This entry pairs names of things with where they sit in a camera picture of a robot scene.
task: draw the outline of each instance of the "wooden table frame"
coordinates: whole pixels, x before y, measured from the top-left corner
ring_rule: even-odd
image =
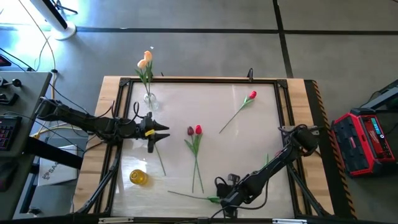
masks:
[[[101,92],[99,94],[98,104],[96,108],[95,115],[103,114],[111,105],[112,101],[117,101],[117,112],[118,116],[127,116],[126,107],[129,106],[128,93],[131,94],[128,89],[132,89],[132,84],[128,84],[129,80],[138,81],[137,77],[104,77],[103,86]],[[315,101],[313,97],[307,97],[307,91],[311,91],[311,85],[309,85],[308,81],[304,81],[302,79],[275,79],[275,78],[228,78],[228,77],[155,77],[154,82],[202,82],[202,83],[270,83],[275,86],[275,97],[277,98],[278,112],[280,114],[279,120],[281,125],[294,125],[294,124],[307,124],[314,125],[314,115],[312,114],[312,110],[314,104],[318,103],[318,108],[322,109],[322,99],[320,98],[319,91],[317,89],[315,82],[310,82],[312,86],[314,86],[314,90],[316,93]],[[329,128],[327,124],[326,114],[323,116],[323,120],[320,121],[317,119],[318,126],[326,126]],[[341,189],[345,190],[345,195],[340,194],[338,200],[345,199],[343,203],[337,203],[336,200],[331,199],[331,194],[329,191],[329,186],[336,185],[336,183],[332,184],[333,181],[327,181],[325,177],[326,170],[323,170],[323,162],[330,161],[333,159],[335,161],[335,156],[331,158],[324,158],[323,156],[325,146],[333,145],[330,142],[330,139],[323,140],[323,144],[320,142],[320,150],[322,157],[314,154],[310,157],[303,158],[302,161],[298,161],[296,167],[298,170],[302,171],[302,178],[305,180],[307,187],[314,194],[315,198],[321,203],[326,211],[329,213],[335,213],[339,215],[339,217],[345,218],[354,218],[354,209],[352,205],[352,200],[349,197],[348,187],[346,186],[345,179],[341,178],[341,173],[339,171],[339,181],[341,186],[338,186]],[[94,140],[90,141],[87,147],[90,147],[99,142],[99,139],[94,138]],[[75,191],[74,196],[74,204],[76,208],[80,208],[86,200],[91,196],[94,192],[100,178],[103,177],[104,172],[107,167],[111,163],[112,158],[114,157],[114,151],[110,150],[109,146],[98,146],[92,149],[90,152],[87,152],[85,155],[85,159],[83,161],[83,165],[81,167],[80,176],[78,179],[78,184]],[[109,158],[109,162],[104,162],[104,158]],[[289,176],[289,183],[291,184],[290,191],[292,195],[295,195],[292,198],[294,213],[295,216],[306,214],[312,215],[312,210],[306,200],[304,200],[303,195],[301,194],[301,190],[296,185],[296,188],[293,187],[293,180],[291,181],[291,177]],[[112,181],[112,184],[108,184],[107,189],[104,190],[104,196],[98,200],[97,206],[92,212],[107,212],[110,214],[111,209],[109,209],[109,200],[108,193],[109,190],[113,192],[111,198],[114,194],[114,186],[116,185],[116,178]],[[345,208],[337,208],[333,205],[348,205],[348,209]]]

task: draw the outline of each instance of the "glass vase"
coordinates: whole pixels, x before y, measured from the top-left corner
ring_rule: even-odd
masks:
[[[144,102],[151,111],[155,111],[159,108],[159,102],[153,93],[150,93],[150,95],[146,93],[144,95]]]

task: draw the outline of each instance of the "dark red tulip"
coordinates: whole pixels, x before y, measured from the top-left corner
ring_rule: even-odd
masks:
[[[188,130],[187,130],[187,133],[188,133],[189,136],[191,136],[195,132],[193,131],[193,128],[191,126],[189,126]]]
[[[195,132],[196,132],[196,134],[201,134],[201,126],[200,125],[197,125],[197,127],[195,128]]]
[[[253,92],[250,93],[249,98],[250,99],[254,99],[256,96],[257,96],[257,92],[253,91]]]

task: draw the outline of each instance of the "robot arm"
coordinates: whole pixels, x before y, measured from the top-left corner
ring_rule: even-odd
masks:
[[[141,122],[124,118],[96,117],[71,109],[59,100],[40,99],[36,111],[37,118],[43,121],[63,121],[77,126],[86,132],[97,135],[105,142],[118,142],[122,139],[148,139],[148,152],[154,151],[154,144],[170,134],[158,134],[155,131],[169,128],[152,120],[152,113],[147,113]]]
[[[294,160],[301,156],[311,155],[318,147],[315,136],[305,125],[299,125],[292,131],[284,131],[284,135],[287,140],[286,147],[279,152],[278,156],[271,160],[270,163],[262,169],[254,171],[251,174],[247,174],[232,187],[230,193],[225,198],[221,199],[220,204],[224,208],[226,216],[235,217],[236,209],[239,208],[242,203],[249,204],[260,196],[265,184],[274,174],[285,166],[288,167],[288,170],[293,169],[291,165]],[[305,195],[310,194],[308,195],[310,199],[315,200],[308,189],[303,189],[303,191],[305,191]],[[314,201],[312,205],[316,207],[320,206],[316,201]],[[327,215],[327,212],[321,207],[316,210],[321,211],[320,213],[322,214],[320,215]]]

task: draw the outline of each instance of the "gray floor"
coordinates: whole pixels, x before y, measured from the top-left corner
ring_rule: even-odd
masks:
[[[16,1],[11,2],[0,14],[0,23],[31,24],[29,17],[13,17],[14,11],[25,12]],[[65,12],[64,16],[83,27],[277,28],[271,0],[62,2],[79,12]],[[289,30],[398,30],[398,3],[391,0],[280,0],[279,6],[284,28]],[[32,13],[39,24],[45,24],[40,14]],[[0,31],[0,47],[33,66],[44,38],[36,27],[18,28]],[[398,35],[286,35],[286,41],[294,77],[318,82],[330,121],[361,105],[372,92],[398,77]],[[50,38],[50,44],[60,72],[57,89],[90,113],[95,110],[103,77],[132,75],[142,52],[150,47],[154,48],[155,74],[242,77],[252,67],[255,77],[286,77],[277,34],[78,32],[63,42]],[[40,70],[52,67],[46,47]],[[349,186],[360,219],[398,220],[396,177],[391,177],[389,185],[356,179]],[[378,194],[376,189],[391,191],[391,196]],[[48,191],[71,194],[60,187],[48,187],[38,190],[35,198],[45,198]],[[69,206],[69,200],[64,199],[57,202]],[[45,215],[59,214],[47,210]]]

